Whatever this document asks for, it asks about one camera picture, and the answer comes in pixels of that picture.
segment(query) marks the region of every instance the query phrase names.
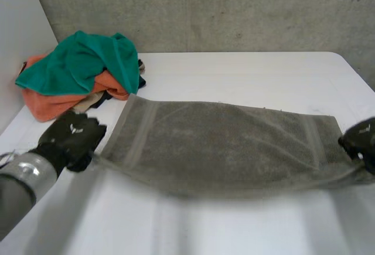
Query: dark cloth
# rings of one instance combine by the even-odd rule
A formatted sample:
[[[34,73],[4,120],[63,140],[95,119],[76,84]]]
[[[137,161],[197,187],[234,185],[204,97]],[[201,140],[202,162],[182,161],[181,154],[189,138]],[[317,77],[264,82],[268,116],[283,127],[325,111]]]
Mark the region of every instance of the dark cloth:
[[[142,78],[142,76],[139,76],[139,85],[138,85],[138,89],[143,88],[143,87],[145,87],[145,86],[146,86],[146,80],[144,80],[144,79]]]
[[[105,102],[106,100],[111,100],[111,99],[112,99],[112,96],[108,94],[107,91],[105,91],[103,96],[101,96],[101,98],[96,103],[92,104],[90,108],[98,108],[99,106],[101,106],[103,102]]]

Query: teal towel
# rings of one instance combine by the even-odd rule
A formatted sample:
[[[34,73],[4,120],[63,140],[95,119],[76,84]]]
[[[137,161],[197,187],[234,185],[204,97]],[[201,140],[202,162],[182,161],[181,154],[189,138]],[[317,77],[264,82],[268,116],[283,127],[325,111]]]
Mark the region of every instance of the teal towel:
[[[105,68],[129,94],[137,93],[139,69],[134,44],[119,33],[108,37],[77,31],[23,71],[16,84],[46,96],[88,94],[96,75]]]

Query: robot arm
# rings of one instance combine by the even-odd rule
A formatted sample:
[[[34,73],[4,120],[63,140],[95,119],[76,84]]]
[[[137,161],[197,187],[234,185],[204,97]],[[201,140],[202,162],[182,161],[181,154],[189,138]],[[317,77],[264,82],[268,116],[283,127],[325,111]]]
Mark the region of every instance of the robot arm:
[[[66,167],[87,168],[106,126],[85,114],[68,112],[39,139],[35,149],[16,157],[0,169],[0,240],[46,194]]]

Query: white table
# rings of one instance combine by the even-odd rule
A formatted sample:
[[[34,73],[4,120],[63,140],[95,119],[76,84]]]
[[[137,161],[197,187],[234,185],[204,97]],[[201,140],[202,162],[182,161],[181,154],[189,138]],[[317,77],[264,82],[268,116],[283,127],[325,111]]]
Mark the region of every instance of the white table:
[[[151,100],[221,101],[334,115],[342,130],[375,115],[375,94],[334,53],[143,54]],[[124,107],[89,114],[108,124]],[[0,152],[26,151],[49,123],[24,107],[0,137]],[[1,254],[373,254],[375,186],[272,199],[177,199],[118,172],[64,171],[0,244]]]

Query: concrete wall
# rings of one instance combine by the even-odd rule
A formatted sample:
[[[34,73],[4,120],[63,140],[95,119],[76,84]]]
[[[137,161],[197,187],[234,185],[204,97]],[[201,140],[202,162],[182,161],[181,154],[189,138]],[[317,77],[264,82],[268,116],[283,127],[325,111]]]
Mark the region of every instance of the concrete wall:
[[[40,1],[58,40],[82,29],[140,52],[331,51],[375,89],[375,0]]]

